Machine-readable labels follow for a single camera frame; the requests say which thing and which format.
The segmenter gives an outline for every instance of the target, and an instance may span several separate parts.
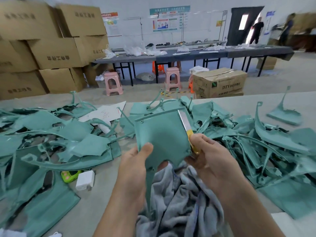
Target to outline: left hand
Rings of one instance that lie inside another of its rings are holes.
[[[145,202],[146,168],[145,160],[153,151],[153,145],[146,143],[140,152],[137,146],[121,156],[118,177],[113,189],[122,203],[141,211]]]

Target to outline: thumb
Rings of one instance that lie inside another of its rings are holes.
[[[210,143],[211,141],[213,140],[207,138],[203,134],[193,134],[190,136],[190,142],[192,145],[201,149],[204,153],[212,147],[212,143]]]
[[[139,159],[142,159],[145,162],[147,157],[152,153],[153,149],[154,149],[154,146],[152,143],[146,143],[141,148],[140,152],[138,152],[137,157]]]

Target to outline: black door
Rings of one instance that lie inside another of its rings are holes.
[[[264,7],[232,8],[232,18],[229,25],[227,46],[236,46],[246,42],[248,33],[263,8]]]

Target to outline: black pants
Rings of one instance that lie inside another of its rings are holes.
[[[287,40],[288,40],[288,35],[287,34],[281,34],[280,39],[279,39],[279,46],[285,46]]]
[[[259,36],[260,36],[260,34],[254,33],[254,34],[252,35],[251,39],[250,39],[250,44],[252,44],[253,41],[255,41],[255,43],[258,44]]]

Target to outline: yellow knife handle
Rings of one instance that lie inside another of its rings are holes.
[[[191,147],[192,147],[193,152],[194,152],[195,154],[197,154],[197,155],[200,154],[200,150],[197,149],[194,145],[192,145],[192,143],[191,143],[191,141],[190,141],[190,136],[193,135],[193,131],[192,131],[192,130],[188,130],[188,131],[186,132],[186,134],[188,135],[188,139],[189,139],[189,142],[190,142],[190,145],[191,145]]]

